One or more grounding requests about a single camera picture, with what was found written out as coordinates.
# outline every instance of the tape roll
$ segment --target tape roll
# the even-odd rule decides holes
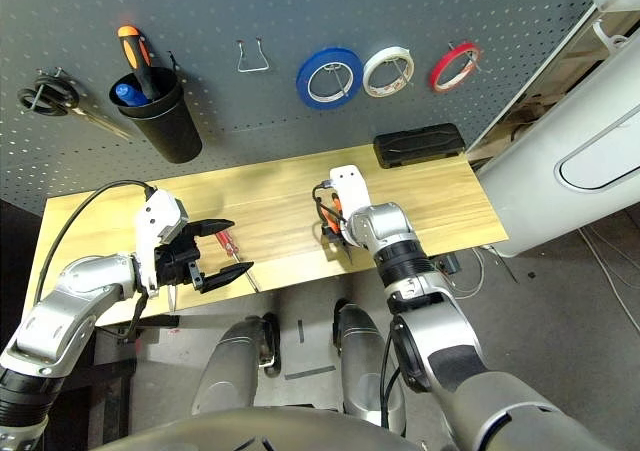
[[[397,65],[398,60],[404,61],[406,64],[404,69],[400,68],[401,73],[394,81],[384,86],[372,86],[369,84],[371,75],[382,64],[395,62]],[[385,98],[397,93],[404,88],[413,76],[413,58],[409,54],[408,49],[401,48],[400,46],[391,46],[378,51],[371,56],[369,61],[364,65],[364,77],[362,78],[362,86],[369,96],[374,98]]]
[[[349,73],[346,81],[337,75],[339,67]],[[311,90],[313,78],[320,72],[335,73],[340,89],[330,96],[322,96]],[[311,56],[298,71],[296,89],[304,104],[315,109],[333,109],[354,98],[362,85],[362,62],[346,48],[327,48]]]
[[[447,69],[457,58],[462,55],[466,55],[467,53],[470,53],[471,57],[468,58],[467,64],[464,65],[462,70],[449,81],[440,83],[440,76],[444,70]],[[442,59],[438,61],[438,64],[435,65],[431,71],[431,75],[429,76],[429,84],[431,84],[431,87],[436,93],[446,93],[447,91],[451,91],[453,88],[460,85],[462,81],[464,81],[469,74],[476,69],[475,61],[477,61],[479,57],[480,50],[473,43],[462,43],[461,45],[456,46],[445,54]]]

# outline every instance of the black ring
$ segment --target black ring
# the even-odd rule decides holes
[[[45,96],[44,92],[40,94],[40,98],[38,98],[38,101],[46,103],[48,107],[38,106],[38,104],[36,104],[33,108],[31,108],[37,94],[38,93],[33,89],[21,89],[18,91],[18,101],[20,101],[20,104],[22,104],[25,108],[43,116],[65,116],[67,114],[67,110],[64,109],[64,107],[62,107],[59,103],[51,100],[49,97]]]
[[[62,101],[60,102],[60,104],[64,107],[78,107],[78,104],[80,103],[80,96],[78,95],[78,92],[75,90],[75,88],[64,79],[43,74],[41,76],[38,76],[33,86],[35,87],[35,89],[38,89],[42,85],[50,86],[55,91],[60,93],[60,95],[62,96]]]

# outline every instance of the white cylinder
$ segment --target white cylinder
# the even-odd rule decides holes
[[[640,201],[640,32],[478,173],[514,256]]]

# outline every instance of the wooden board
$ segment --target wooden board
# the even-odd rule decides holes
[[[191,221],[226,218],[235,221],[231,234],[252,268],[261,290],[282,288],[373,267],[369,254],[353,250],[350,264],[342,252],[323,246],[311,189],[329,177],[329,169],[357,165],[371,201],[399,204],[409,216],[429,255],[506,239],[506,234],[464,155],[384,170],[370,145],[163,179],[150,184],[180,199]],[[63,223],[88,193],[47,201],[34,259],[25,312],[31,308],[44,257]],[[78,217],[60,245],[45,281],[46,295],[60,271],[87,255],[132,252],[134,216],[143,204],[141,188],[107,191]],[[215,237],[199,238],[207,275],[232,261]],[[199,294],[190,285],[178,288],[177,309],[229,299],[253,291],[245,278]],[[166,287],[149,300],[143,316],[168,311]],[[131,318],[133,301],[113,306],[99,325]]]

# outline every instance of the scissors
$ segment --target scissors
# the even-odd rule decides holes
[[[66,116],[71,112],[119,138],[127,141],[131,139],[126,131],[80,107],[78,92],[70,82],[60,77],[64,72],[62,68],[56,68],[53,76],[39,72],[41,74],[34,82],[35,89],[24,88],[18,91],[18,101],[28,111],[42,116]]]

